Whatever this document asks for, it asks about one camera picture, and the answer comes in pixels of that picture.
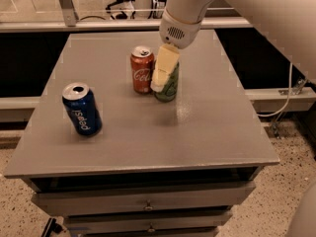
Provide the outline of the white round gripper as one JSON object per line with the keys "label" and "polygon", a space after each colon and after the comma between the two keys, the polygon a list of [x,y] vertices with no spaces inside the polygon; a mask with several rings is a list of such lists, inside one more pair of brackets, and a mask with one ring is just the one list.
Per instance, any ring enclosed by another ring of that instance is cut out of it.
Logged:
{"label": "white round gripper", "polygon": [[199,29],[200,23],[186,24],[164,11],[159,27],[164,44],[159,47],[150,85],[154,92],[164,89],[179,61],[179,49],[187,48],[195,40]]}

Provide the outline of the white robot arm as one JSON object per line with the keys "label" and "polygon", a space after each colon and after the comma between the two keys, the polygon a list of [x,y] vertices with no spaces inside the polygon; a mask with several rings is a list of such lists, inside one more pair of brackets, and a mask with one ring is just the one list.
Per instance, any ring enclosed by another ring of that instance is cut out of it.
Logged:
{"label": "white robot arm", "polygon": [[[253,28],[219,30],[246,88],[283,87],[284,56],[316,82],[316,0],[224,0]],[[159,27],[161,40],[183,49],[198,34],[206,9],[215,0],[167,0]]]}

